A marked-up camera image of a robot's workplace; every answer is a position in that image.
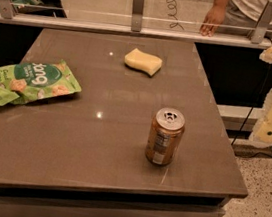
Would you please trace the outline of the bystander hand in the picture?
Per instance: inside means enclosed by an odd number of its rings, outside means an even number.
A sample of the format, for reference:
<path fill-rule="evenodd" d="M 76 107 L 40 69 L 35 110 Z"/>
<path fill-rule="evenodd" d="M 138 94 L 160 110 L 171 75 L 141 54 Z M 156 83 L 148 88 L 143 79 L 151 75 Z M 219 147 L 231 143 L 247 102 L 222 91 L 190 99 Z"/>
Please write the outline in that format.
<path fill-rule="evenodd" d="M 200 27 L 200 34 L 206 37 L 214 35 L 218 27 L 223 23 L 225 18 L 225 9 L 222 6 L 213 6 L 206 16 Z"/>

